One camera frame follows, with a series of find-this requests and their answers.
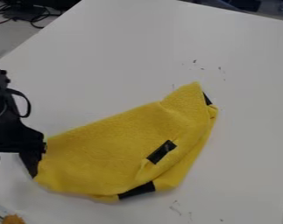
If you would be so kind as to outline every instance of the black tag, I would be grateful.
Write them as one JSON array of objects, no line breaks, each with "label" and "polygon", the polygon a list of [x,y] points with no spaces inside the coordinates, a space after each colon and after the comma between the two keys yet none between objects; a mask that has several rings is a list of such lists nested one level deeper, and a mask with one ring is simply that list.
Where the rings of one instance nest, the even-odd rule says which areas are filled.
[{"label": "black tag", "polygon": [[144,185],[140,185],[134,189],[131,189],[128,192],[124,192],[124,193],[119,193],[118,194],[118,198],[120,200],[124,200],[126,198],[130,198],[132,196],[137,196],[139,194],[143,194],[143,193],[152,193],[156,190],[156,188],[154,187],[153,182],[148,182],[147,184]]},{"label": "black tag", "polygon": [[157,164],[169,151],[175,149],[175,147],[176,145],[172,141],[167,140],[155,152],[149,155],[147,159],[153,164]]}]

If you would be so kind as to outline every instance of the yellow fabric bag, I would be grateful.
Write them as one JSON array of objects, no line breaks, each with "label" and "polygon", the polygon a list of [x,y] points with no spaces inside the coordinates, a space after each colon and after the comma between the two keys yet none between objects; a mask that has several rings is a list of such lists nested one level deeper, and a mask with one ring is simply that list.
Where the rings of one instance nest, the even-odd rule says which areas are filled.
[{"label": "yellow fabric bag", "polygon": [[216,115],[197,82],[180,87],[163,101],[49,138],[35,180],[56,192],[104,201],[174,188]]}]

